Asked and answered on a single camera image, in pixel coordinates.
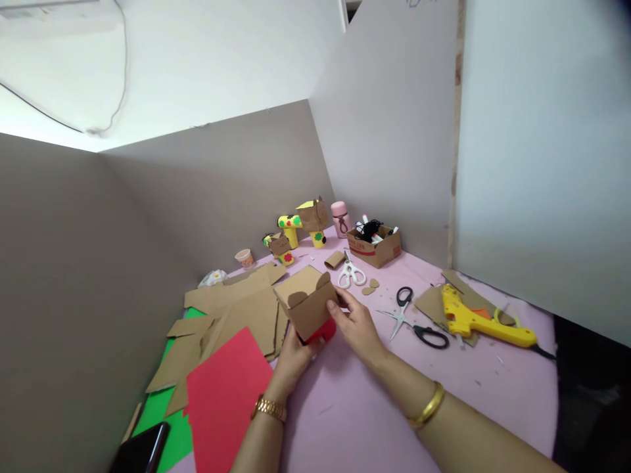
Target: gold bangle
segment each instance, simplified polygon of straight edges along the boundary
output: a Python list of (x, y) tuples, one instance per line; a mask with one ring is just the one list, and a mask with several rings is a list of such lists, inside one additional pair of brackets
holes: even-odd
[(438, 381), (434, 382), (436, 383), (436, 391), (434, 392), (432, 400), (429, 401), (429, 404), (423, 409), (421, 415), (417, 418), (408, 418), (409, 426), (414, 430), (419, 429), (428, 423), (442, 404), (442, 400), (445, 398), (445, 388), (443, 388), (442, 384)]
[(283, 406), (282, 404), (278, 404), (277, 402), (270, 401), (268, 399), (263, 399), (262, 394), (258, 397), (258, 401), (256, 402), (256, 405), (254, 406), (254, 410), (252, 411), (252, 414), (250, 415), (250, 420), (253, 420), (254, 416), (256, 416), (256, 413), (259, 413), (259, 412), (262, 412), (267, 415), (271, 415), (272, 417), (275, 417), (278, 420), (280, 420), (283, 424), (285, 423), (287, 419), (287, 410), (285, 406)]

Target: pink thermos bottle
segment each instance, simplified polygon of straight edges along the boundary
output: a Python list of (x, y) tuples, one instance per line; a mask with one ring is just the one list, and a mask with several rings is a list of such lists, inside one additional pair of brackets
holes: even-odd
[(331, 213), (338, 238), (346, 238), (346, 232), (350, 230), (350, 217), (346, 211), (346, 204), (341, 201), (331, 204)]

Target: small paper cup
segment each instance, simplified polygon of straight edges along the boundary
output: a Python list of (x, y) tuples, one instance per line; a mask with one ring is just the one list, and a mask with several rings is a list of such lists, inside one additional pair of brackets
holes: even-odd
[(254, 258), (250, 250), (241, 250), (239, 253), (235, 254), (235, 259), (241, 263), (241, 266), (245, 269), (250, 269), (254, 266)]

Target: white ceiling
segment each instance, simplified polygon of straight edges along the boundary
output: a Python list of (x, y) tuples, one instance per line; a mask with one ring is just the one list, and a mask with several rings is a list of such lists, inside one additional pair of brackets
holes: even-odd
[[(0, 89), (0, 132), (102, 151), (306, 99), (344, 33), (340, 0), (120, 4), (129, 76), (114, 127), (82, 135)], [(0, 81), (76, 128), (105, 128), (123, 84), (120, 13), (67, 21), (61, 34), (33, 23), (28, 39), (7, 26), (0, 22)]]

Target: yellow glue gun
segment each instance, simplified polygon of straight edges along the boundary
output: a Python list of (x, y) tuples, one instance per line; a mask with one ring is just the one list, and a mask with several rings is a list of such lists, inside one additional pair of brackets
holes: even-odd
[(497, 321), (489, 321), (480, 317), (462, 303), (458, 289), (450, 284), (445, 284), (441, 293), (445, 316), (449, 319), (450, 333), (468, 338), (471, 336), (471, 330), (477, 330), (504, 342), (533, 349), (546, 358), (556, 359), (537, 345), (537, 337), (532, 330), (525, 327), (509, 327)]

